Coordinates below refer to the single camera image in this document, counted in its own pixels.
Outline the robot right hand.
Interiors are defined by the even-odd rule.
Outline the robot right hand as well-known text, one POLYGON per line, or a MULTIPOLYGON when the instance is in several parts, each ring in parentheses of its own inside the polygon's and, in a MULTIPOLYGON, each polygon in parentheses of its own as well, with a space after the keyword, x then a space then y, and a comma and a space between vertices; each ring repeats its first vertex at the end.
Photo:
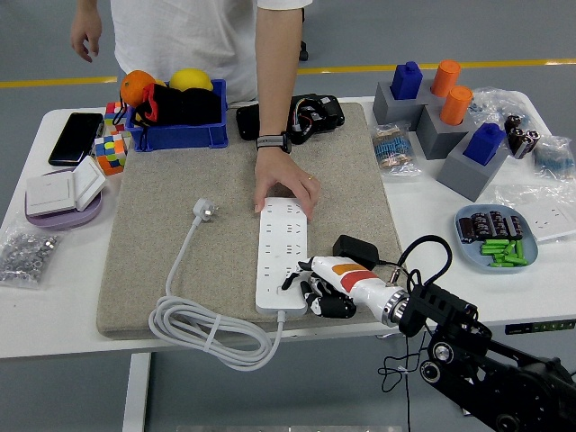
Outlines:
POLYGON ((400 322, 408 293, 386 283, 373 271, 342 256, 314 256, 297 263, 281 289, 288 290, 301 274, 300 291, 309 309, 329 319, 349 319, 364 305, 377 321, 393 326, 400 322))

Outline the person's right hand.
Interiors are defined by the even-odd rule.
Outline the person's right hand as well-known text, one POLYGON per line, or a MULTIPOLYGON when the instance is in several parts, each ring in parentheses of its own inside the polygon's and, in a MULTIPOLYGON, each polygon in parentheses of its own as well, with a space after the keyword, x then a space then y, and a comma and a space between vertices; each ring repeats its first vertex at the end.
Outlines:
POLYGON ((92 63, 99 54, 102 21, 96 10, 77 11, 70 30, 72 50, 84 61, 92 63))

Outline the person's left hand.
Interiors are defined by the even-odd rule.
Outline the person's left hand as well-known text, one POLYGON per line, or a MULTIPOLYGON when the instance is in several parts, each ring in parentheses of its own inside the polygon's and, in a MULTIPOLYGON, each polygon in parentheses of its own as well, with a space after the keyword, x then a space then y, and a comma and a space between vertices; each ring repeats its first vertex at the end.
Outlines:
POLYGON ((261 148, 257 151, 255 164, 254 212, 261 212, 265 198, 275 185, 286 187, 300 201, 309 221, 313 220, 315 207, 320 198, 320 181, 302 170, 279 148, 261 148))

